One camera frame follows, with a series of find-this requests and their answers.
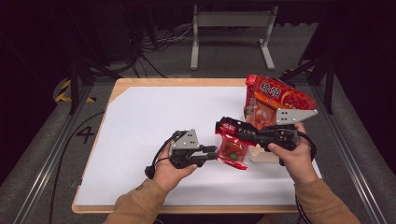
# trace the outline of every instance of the brown sleeve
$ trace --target brown sleeve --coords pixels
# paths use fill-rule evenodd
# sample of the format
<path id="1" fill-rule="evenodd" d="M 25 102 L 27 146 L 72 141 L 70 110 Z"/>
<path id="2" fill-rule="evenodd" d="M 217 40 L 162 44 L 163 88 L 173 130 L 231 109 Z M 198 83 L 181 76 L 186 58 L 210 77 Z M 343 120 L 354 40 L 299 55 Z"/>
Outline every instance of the brown sleeve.
<path id="1" fill-rule="evenodd" d="M 297 199 L 312 223 L 360 223 L 322 179 L 294 187 Z"/>
<path id="2" fill-rule="evenodd" d="M 121 195 L 105 224 L 152 224 L 165 201 L 166 192 L 153 180 L 146 179 L 139 187 Z"/>

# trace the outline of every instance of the red package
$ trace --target red package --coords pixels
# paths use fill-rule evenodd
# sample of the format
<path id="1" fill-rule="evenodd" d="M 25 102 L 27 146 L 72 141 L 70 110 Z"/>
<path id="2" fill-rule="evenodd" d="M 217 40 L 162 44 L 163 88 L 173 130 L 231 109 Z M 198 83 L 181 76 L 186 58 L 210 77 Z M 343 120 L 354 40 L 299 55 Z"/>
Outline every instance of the red package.
<path id="1" fill-rule="evenodd" d="M 276 125 L 278 108 L 311 110 L 317 105 L 312 97 L 302 91 L 276 79 L 255 75 L 247 76 L 247 103 L 246 122 L 257 129 Z"/>

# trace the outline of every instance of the white board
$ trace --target white board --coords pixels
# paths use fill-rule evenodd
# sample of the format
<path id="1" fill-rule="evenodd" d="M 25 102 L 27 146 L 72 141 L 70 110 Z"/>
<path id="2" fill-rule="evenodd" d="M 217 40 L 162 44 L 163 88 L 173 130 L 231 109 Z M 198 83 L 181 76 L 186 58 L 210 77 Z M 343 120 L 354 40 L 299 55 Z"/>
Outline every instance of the white board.
<path id="1" fill-rule="evenodd" d="M 144 170 L 174 131 L 195 129 L 215 145 L 222 117 L 242 119 L 246 87 L 131 87 L 107 108 L 75 205 L 113 205 L 139 186 Z M 169 193 L 164 205 L 295 204 L 285 167 L 251 162 L 246 171 L 207 161 Z"/>

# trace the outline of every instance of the metal rod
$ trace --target metal rod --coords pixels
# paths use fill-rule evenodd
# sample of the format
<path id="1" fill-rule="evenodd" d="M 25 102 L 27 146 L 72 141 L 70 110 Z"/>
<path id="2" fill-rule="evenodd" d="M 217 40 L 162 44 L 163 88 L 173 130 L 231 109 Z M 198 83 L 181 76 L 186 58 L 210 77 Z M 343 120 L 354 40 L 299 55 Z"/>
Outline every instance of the metal rod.
<path id="1" fill-rule="evenodd" d="M 92 86 L 83 87 L 79 99 L 80 102 L 85 102 L 85 100 L 89 97 L 91 89 Z M 62 127 L 61 133 L 58 136 L 58 139 L 52 147 L 52 151 L 50 152 L 47 160 L 45 161 L 43 167 L 38 173 L 37 178 L 35 179 L 35 183 L 31 187 L 30 192 L 27 195 L 19 213 L 15 217 L 13 222 L 14 224 L 27 223 L 30 215 L 32 215 L 33 211 L 35 210 L 35 206 L 37 205 L 44 188 L 47 186 L 52 171 L 55 169 L 56 164 L 58 163 L 58 160 L 62 155 L 62 150 L 64 149 L 64 146 L 66 144 L 67 137 L 72 132 L 71 128 L 76 122 L 81 108 L 82 106 L 79 105 L 76 108 L 75 113 L 73 115 L 69 115 L 69 117 L 67 118 L 64 126 Z"/>
<path id="2" fill-rule="evenodd" d="M 320 110 L 323 111 L 324 116 L 326 120 L 329 123 L 329 126 L 332 129 L 333 136 L 335 137 L 337 144 L 339 146 L 339 152 L 341 155 L 341 158 L 344 161 L 344 164 L 346 165 L 347 170 L 349 171 L 349 174 L 352 178 L 353 183 L 355 184 L 355 187 L 361 196 L 361 200 L 366 207 L 367 213 L 370 216 L 370 219 L 373 221 L 373 223 L 378 223 L 378 224 L 387 224 L 388 222 L 385 220 L 384 215 L 381 212 L 381 209 L 379 208 L 373 193 L 370 191 L 370 188 L 367 184 L 367 181 L 361 172 L 361 169 L 359 168 L 359 165 L 356 163 L 349 146 L 347 145 L 347 141 L 345 140 L 344 136 L 341 134 L 341 130 L 335 120 L 335 118 L 326 112 L 326 105 L 322 101 L 323 95 L 319 89 L 318 86 L 311 86 L 311 89 L 313 90 L 314 95 L 316 96 L 318 100 L 318 105 L 320 107 Z"/>

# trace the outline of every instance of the hand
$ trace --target hand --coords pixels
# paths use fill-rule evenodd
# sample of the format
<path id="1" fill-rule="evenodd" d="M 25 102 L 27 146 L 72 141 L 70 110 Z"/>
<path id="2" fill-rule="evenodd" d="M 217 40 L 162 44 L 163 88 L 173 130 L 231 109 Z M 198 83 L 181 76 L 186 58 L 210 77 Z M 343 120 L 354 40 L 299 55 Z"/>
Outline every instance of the hand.
<path id="1" fill-rule="evenodd" d="M 296 123 L 297 131 L 305 133 L 304 126 Z M 318 179 L 311 161 L 310 146 L 306 139 L 300 137 L 300 144 L 293 151 L 288 151 L 276 144 L 269 144 L 268 148 L 276 154 L 283 162 L 294 183 L 301 184 Z"/>
<path id="2" fill-rule="evenodd" d="M 161 188 L 166 191 L 174 189 L 180 180 L 190 174 L 198 167 L 196 164 L 183 169 L 177 169 L 167 159 L 169 157 L 170 144 L 166 145 L 158 158 L 155 175 L 152 178 Z"/>

